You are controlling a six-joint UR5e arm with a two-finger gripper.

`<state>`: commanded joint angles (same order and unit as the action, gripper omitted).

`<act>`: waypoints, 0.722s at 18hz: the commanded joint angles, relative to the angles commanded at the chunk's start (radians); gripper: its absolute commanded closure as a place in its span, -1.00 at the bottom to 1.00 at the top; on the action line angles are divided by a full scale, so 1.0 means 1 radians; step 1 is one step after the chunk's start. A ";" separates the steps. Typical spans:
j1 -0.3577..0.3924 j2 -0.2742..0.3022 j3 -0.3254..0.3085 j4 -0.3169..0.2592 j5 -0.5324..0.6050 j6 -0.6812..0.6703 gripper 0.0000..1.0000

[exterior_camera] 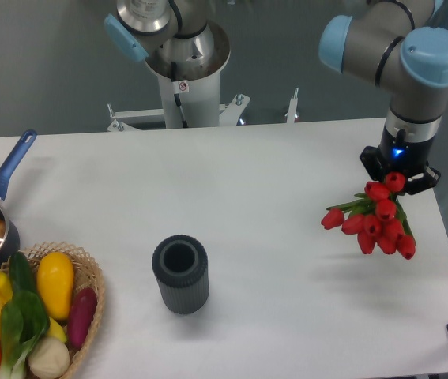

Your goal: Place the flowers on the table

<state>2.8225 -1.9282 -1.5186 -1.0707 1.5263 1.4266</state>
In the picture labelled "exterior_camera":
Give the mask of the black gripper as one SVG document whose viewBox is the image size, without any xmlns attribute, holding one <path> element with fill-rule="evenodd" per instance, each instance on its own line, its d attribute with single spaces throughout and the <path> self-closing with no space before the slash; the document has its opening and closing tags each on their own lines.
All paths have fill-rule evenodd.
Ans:
<svg viewBox="0 0 448 379">
<path fill-rule="evenodd" d="M 387 128 L 382 131 L 379 146 L 367 146 L 360 161 L 373 181 L 382 181 L 390 172 L 401 172 L 408 178 L 405 192 L 415 195 L 437 186 L 441 173 L 427 165 L 434 138 L 421 142 L 408 141 L 403 132 L 397 139 Z"/>
</svg>

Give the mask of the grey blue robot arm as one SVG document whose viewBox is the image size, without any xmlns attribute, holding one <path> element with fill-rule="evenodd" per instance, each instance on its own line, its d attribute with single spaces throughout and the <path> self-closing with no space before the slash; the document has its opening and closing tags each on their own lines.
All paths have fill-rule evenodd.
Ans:
<svg viewBox="0 0 448 379">
<path fill-rule="evenodd" d="M 437 185 L 428 154 L 448 103 L 448 30 L 430 28 L 438 1 L 380 1 L 361 18 L 340 15 L 318 46 L 323 64 L 391 94 L 378 147 L 360 154 L 367 173 L 406 177 L 405 192 Z M 224 30 L 203 1 L 120 1 L 104 21 L 115 46 L 157 76 L 169 129 L 232 125 L 220 109 L 220 71 L 230 56 Z"/>
</svg>

